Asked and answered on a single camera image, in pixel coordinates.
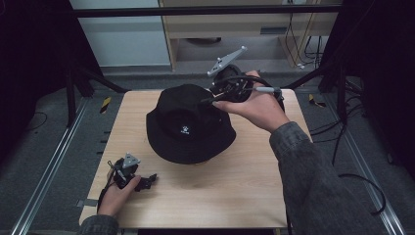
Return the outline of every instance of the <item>white wall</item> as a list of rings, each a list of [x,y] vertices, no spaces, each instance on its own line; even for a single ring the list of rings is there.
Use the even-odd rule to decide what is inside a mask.
[[[74,9],[158,7],[157,0],[70,0]],[[161,17],[79,19],[101,67],[170,66]]]

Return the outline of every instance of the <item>forearm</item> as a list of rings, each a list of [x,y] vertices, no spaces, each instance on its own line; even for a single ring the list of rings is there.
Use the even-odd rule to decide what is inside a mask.
[[[86,218],[79,228],[79,235],[116,235],[118,231],[118,222],[109,215],[94,215]]]
[[[275,130],[270,145],[279,161],[284,200],[297,233],[379,234],[372,215],[295,122]]]

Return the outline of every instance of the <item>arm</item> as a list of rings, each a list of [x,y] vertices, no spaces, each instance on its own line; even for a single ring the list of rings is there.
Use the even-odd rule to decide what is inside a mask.
[[[380,234],[372,215],[347,190],[329,159],[289,121],[271,94],[254,91],[244,103],[219,101],[214,105],[271,133],[287,212],[297,233]]]
[[[116,235],[118,222],[115,217],[140,182],[140,179],[140,176],[135,176],[123,189],[119,189],[116,184],[112,184],[103,198],[97,215],[86,218],[82,222],[77,234]]]

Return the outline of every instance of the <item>hat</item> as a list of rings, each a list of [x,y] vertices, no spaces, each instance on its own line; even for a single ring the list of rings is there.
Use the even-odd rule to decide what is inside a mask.
[[[229,115],[201,103],[212,97],[193,84],[161,92],[156,107],[146,117],[149,143],[160,157],[177,164],[199,164],[233,143],[236,132]]]

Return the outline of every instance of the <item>floor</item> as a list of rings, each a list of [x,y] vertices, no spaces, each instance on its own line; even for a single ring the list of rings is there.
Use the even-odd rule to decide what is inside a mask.
[[[209,39],[189,39],[180,42],[176,70],[164,74],[155,71],[133,76],[109,75],[108,79],[131,89],[163,89],[185,82],[209,87],[211,79],[206,72],[214,65],[216,58],[236,51],[241,46],[247,46],[248,51],[235,65],[242,71],[261,71],[263,77],[274,86],[287,85],[317,66],[313,59],[303,56],[311,64],[304,69],[291,68],[283,53],[283,45],[275,37],[223,38],[218,43]],[[315,52],[315,48],[316,41],[313,40],[307,50]],[[310,130],[337,120],[333,110],[335,93],[320,94],[316,89],[318,81],[319,77],[316,77],[296,90]],[[87,198],[122,100],[122,94],[116,94],[99,83],[93,85],[96,89],[93,98],[84,99],[76,95],[76,104],[85,109],[77,129],[69,134],[68,146],[60,145],[67,131],[65,90],[45,96],[38,102],[36,115],[27,127],[27,133],[12,153],[13,160],[0,178],[0,234],[2,231],[8,234],[16,226],[31,202],[33,192],[39,191],[41,193],[35,196],[41,200],[32,204],[35,214],[23,218],[30,225],[27,229],[41,231],[41,234],[58,234],[58,231],[72,234],[76,231],[82,201]],[[325,103],[327,107],[311,104],[310,94],[316,102]],[[106,113],[100,114],[99,110],[107,97],[111,97],[112,101]],[[359,101],[354,99],[349,104],[351,107],[358,106]],[[325,140],[337,137],[339,132],[339,128],[333,128],[313,136],[313,141],[328,156],[332,156],[336,143]],[[364,173],[373,177],[387,196],[387,211],[374,218],[379,226],[385,228],[385,234],[415,234],[415,182],[402,166],[388,164],[387,153],[370,120],[365,117],[364,109],[358,109],[350,116],[347,132],[338,148],[335,168],[339,173]],[[54,159],[57,149],[61,150],[62,155]],[[50,165],[51,160],[57,167]],[[51,168],[51,180],[42,181],[45,172]],[[39,190],[39,182],[46,182],[39,185],[47,186],[47,190]],[[371,187],[354,180],[347,180],[346,184],[369,211],[379,208],[380,202],[377,200],[380,197]]]

